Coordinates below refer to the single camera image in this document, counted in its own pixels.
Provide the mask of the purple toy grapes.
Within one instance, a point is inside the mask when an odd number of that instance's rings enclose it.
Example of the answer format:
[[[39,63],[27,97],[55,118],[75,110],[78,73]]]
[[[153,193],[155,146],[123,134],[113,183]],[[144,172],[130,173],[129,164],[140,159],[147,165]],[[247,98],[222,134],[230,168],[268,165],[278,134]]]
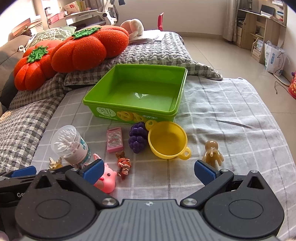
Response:
[[[135,154],[140,153],[148,144],[148,131],[144,122],[138,122],[132,125],[129,132],[128,144]]]

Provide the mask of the brown octopus toy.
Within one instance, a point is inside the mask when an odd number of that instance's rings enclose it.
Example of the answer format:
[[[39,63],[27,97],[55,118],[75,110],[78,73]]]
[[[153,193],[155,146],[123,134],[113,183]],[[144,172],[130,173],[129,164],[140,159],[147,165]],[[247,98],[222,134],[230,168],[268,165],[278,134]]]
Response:
[[[224,162],[224,157],[220,153],[219,145],[216,141],[207,141],[205,144],[205,153],[202,158],[202,161],[208,165],[216,168],[216,166],[222,166]]]

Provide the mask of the white folded cloth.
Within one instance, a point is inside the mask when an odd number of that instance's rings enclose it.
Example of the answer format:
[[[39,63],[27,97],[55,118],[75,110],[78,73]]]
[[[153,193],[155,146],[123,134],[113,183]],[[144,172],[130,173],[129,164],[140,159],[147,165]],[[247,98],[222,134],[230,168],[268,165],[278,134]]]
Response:
[[[129,44],[146,44],[155,41],[161,41],[166,32],[160,30],[146,30],[141,36],[134,37],[129,41]]]

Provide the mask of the small brown tiger figurine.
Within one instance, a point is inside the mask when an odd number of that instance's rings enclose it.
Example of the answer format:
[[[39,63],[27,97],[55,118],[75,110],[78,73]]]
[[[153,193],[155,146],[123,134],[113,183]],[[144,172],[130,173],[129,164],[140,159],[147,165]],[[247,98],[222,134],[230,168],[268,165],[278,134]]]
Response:
[[[117,175],[125,180],[126,176],[129,174],[130,169],[132,167],[130,163],[130,159],[125,156],[125,152],[121,151],[120,153],[115,154],[117,157],[117,166],[118,171]]]

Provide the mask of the green plastic storage bin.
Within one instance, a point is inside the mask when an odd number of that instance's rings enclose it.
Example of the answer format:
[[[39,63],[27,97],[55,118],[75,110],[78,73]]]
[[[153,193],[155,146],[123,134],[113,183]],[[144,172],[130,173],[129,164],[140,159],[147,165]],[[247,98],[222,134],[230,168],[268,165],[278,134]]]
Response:
[[[119,64],[83,98],[98,118],[124,123],[174,121],[188,71],[184,67]]]

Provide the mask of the yellow plastic funnel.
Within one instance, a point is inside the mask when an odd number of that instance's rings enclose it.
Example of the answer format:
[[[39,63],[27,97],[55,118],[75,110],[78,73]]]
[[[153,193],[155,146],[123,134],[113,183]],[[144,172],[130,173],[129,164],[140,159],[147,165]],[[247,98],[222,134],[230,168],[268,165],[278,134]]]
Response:
[[[148,120],[145,128],[149,132],[148,142],[151,151],[157,157],[181,160],[188,160],[191,157],[187,134],[180,125],[171,121]]]

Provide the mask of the white desk with books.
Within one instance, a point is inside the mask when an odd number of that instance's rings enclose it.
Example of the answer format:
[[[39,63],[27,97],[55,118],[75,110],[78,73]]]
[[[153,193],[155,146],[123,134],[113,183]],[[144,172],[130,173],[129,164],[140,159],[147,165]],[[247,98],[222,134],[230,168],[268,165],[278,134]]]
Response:
[[[115,1],[15,1],[6,12],[1,22],[9,39],[54,28],[116,25],[119,20]]]

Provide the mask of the clear cotton swab jar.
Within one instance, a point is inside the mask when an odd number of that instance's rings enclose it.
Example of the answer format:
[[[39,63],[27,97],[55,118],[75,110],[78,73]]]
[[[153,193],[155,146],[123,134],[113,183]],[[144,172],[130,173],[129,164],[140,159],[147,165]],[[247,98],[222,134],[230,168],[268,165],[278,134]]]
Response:
[[[72,125],[59,128],[51,140],[52,150],[72,166],[83,166],[90,158],[90,149]]]

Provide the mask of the red chair back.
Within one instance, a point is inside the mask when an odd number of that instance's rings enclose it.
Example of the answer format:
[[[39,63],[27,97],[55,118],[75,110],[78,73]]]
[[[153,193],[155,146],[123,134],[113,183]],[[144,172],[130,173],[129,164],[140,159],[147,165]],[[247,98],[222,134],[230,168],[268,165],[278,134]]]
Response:
[[[164,12],[162,12],[161,14],[159,14],[158,16],[158,29],[160,31],[163,31],[163,16],[164,16]]]

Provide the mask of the pink plush rabbit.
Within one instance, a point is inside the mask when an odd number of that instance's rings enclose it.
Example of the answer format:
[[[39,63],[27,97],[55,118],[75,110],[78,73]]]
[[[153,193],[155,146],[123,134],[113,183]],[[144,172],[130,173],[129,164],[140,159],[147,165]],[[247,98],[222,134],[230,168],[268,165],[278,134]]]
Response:
[[[142,36],[144,32],[144,26],[139,19],[126,20],[120,27],[128,31],[130,40]]]

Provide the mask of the leaf pattern pillow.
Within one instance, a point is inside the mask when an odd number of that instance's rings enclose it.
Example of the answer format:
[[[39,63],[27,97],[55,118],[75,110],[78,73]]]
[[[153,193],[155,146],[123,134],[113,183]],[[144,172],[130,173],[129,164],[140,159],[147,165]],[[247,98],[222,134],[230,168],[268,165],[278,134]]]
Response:
[[[39,32],[36,35],[30,37],[28,43],[26,44],[26,49],[36,45],[38,42],[43,40],[65,40],[71,37],[76,30],[76,27],[58,27],[50,28],[46,31]]]

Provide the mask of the grey checked quilted blanket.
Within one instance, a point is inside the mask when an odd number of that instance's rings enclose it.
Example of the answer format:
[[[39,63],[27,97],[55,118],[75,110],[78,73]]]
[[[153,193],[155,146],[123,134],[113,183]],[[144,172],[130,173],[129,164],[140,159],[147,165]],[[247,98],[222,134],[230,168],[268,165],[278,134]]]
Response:
[[[57,73],[39,89],[17,91],[13,70],[21,59],[18,48],[28,36],[17,37],[1,47],[1,171],[31,164],[42,135],[67,92],[78,85],[95,85],[116,64],[154,64],[187,68],[189,75],[222,80],[214,68],[194,61],[182,37],[166,32],[161,41],[129,45],[119,56],[87,71]]]

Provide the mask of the beige starfish toy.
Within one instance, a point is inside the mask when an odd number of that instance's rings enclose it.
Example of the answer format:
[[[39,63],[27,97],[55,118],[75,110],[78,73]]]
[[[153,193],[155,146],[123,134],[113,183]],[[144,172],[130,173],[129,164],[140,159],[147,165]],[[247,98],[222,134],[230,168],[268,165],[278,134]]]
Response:
[[[59,157],[57,161],[53,160],[52,157],[49,158],[49,170],[53,171],[59,168],[62,168],[62,157]]]

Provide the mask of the white paper shopping bag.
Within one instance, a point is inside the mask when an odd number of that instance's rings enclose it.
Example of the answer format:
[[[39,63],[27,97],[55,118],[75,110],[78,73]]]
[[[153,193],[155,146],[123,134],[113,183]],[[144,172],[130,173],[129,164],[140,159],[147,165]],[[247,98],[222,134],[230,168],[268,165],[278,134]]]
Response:
[[[266,71],[281,76],[287,58],[284,49],[273,45],[271,41],[267,41],[264,43],[264,52]]]

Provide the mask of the pink pig toy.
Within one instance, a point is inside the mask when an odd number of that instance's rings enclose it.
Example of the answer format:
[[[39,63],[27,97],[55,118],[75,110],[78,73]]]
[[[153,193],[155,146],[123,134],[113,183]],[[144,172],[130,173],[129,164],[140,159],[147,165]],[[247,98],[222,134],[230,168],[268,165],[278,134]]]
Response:
[[[105,193],[111,193],[115,189],[116,177],[117,172],[109,168],[107,163],[104,163],[104,173],[94,186]]]

